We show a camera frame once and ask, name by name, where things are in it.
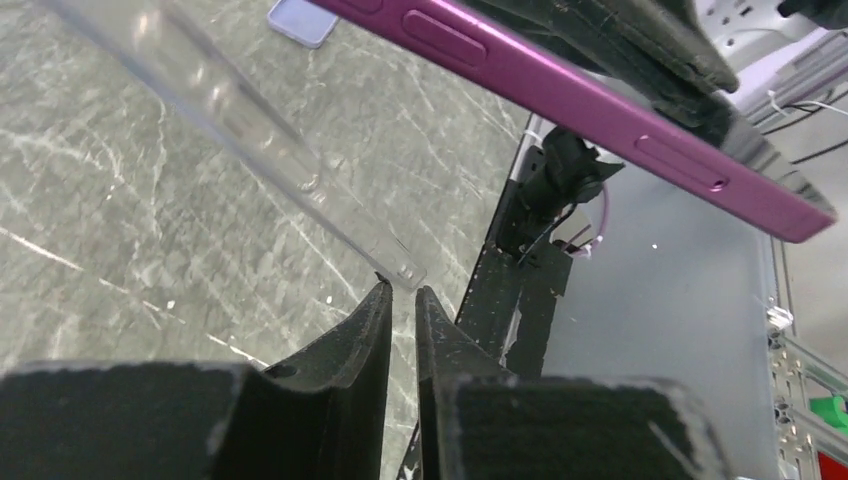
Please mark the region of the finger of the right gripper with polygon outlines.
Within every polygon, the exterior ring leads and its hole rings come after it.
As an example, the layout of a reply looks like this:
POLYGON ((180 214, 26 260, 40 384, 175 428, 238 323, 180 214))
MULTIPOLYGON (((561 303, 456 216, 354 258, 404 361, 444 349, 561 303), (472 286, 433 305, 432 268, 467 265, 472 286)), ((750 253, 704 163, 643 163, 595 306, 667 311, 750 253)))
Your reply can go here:
POLYGON ((617 79, 692 128, 726 122, 739 80, 692 1, 483 0, 468 7, 592 73, 617 79))

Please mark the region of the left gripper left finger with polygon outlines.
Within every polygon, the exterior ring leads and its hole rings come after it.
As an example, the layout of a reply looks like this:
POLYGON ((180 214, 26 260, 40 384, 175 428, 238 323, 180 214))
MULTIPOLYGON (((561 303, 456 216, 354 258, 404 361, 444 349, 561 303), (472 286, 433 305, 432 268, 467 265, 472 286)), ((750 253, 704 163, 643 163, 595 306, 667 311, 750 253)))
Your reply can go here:
POLYGON ((265 369, 41 361, 1 378, 5 479, 376 479, 393 290, 265 369))

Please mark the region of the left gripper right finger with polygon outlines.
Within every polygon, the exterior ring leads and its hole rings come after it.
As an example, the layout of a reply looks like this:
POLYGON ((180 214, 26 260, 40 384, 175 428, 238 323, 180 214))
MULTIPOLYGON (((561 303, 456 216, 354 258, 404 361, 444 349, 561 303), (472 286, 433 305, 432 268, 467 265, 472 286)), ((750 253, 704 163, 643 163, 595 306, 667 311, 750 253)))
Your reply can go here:
POLYGON ((525 379, 415 298, 424 479, 725 479, 701 402, 650 377, 525 379))

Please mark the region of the black phone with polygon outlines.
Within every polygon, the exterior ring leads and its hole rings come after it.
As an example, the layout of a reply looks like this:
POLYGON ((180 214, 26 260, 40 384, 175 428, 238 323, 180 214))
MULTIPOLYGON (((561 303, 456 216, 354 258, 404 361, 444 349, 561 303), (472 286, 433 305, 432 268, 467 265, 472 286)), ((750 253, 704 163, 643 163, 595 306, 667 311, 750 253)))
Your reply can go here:
POLYGON ((746 119, 707 142, 455 1, 327 1, 324 8, 574 132, 790 243, 834 207, 746 119))

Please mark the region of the lilac phone case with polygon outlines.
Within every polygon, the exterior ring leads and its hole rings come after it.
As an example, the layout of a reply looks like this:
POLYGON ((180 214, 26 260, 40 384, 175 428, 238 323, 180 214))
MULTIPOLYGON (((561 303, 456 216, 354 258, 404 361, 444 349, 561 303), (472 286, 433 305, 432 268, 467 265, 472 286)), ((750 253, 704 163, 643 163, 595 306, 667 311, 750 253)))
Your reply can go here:
POLYGON ((339 22, 335 14, 306 0, 279 0, 267 14, 269 27, 300 45, 320 48, 339 22))

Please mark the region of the clear phone case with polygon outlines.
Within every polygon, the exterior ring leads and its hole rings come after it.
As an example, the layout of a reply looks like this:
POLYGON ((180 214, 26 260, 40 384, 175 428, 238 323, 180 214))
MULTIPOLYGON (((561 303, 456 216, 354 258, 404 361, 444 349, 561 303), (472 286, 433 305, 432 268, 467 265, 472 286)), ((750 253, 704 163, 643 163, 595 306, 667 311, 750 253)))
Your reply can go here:
POLYGON ((426 276, 389 226, 173 1, 47 1, 163 100, 276 187, 393 284, 426 276))

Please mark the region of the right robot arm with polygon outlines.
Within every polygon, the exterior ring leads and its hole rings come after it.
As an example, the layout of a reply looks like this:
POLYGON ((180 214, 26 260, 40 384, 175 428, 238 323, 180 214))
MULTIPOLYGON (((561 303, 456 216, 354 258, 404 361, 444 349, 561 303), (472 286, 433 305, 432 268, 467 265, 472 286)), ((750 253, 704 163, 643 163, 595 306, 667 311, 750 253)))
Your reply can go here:
POLYGON ((739 72, 818 28, 844 1, 470 1, 468 7, 670 121, 704 134, 733 116, 739 72))

